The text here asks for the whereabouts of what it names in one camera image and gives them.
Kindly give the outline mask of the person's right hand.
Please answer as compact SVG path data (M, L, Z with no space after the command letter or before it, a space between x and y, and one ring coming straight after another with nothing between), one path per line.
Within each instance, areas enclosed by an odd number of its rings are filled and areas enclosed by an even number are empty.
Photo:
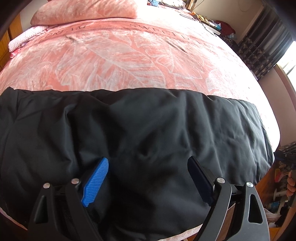
M295 178L294 171L290 171L287 178L287 197L291 197L295 193Z

